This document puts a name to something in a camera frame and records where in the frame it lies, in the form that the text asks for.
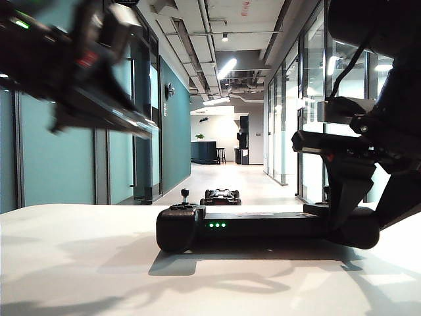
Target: red label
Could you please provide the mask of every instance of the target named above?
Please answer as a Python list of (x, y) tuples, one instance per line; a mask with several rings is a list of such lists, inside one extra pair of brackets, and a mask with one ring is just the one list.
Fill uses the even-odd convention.
[(98, 55), (95, 54), (93, 51), (87, 51), (85, 56), (78, 60), (78, 64), (84, 68), (88, 68), (92, 66), (95, 61), (97, 61)]
[(251, 5), (251, 1), (244, 1), (243, 2), (243, 8), (241, 9), (241, 15), (242, 16), (248, 16), (249, 15), (250, 5)]

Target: reception desk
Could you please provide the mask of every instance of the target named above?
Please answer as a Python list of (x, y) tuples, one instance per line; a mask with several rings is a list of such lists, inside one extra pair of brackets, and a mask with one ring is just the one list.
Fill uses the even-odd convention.
[(202, 165), (216, 165), (218, 163), (216, 141), (199, 140), (191, 142), (191, 162)]

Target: floor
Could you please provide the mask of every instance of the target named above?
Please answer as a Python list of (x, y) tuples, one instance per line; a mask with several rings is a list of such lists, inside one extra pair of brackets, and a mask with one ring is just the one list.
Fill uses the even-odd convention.
[(299, 205), (295, 198), (296, 185), (280, 186), (263, 172), (263, 166), (191, 164), (191, 176), (154, 202), (154, 205), (172, 205), (182, 201), (181, 189), (190, 191), (189, 202), (199, 203), (206, 189), (239, 190), (243, 205)]

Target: white wall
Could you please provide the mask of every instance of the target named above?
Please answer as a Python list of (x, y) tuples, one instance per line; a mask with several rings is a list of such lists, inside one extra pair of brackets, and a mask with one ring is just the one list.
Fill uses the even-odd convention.
[(249, 113), (249, 163), (263, 165), (263, 103), (244, 103), (231, 98), (236, 113)]
[[(201, 118), (209, 117), (206, 122), (199, 123)], [(234, 147), (238, 147), (237, 133), (239, 126), (232, 115), (191, 115), (191, 140), (203, 134), (206, 140), (216, 140), (216, 146), (225, 148), (227, 161), (235, 161)]]

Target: white table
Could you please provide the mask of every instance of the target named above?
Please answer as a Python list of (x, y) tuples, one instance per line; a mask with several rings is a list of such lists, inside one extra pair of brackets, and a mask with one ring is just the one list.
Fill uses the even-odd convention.
[(420, 215), (369, 251), (310, 240), (165, 256), (154, 231), (162, 208), (0, 215), (1, 315), (421, 315)]

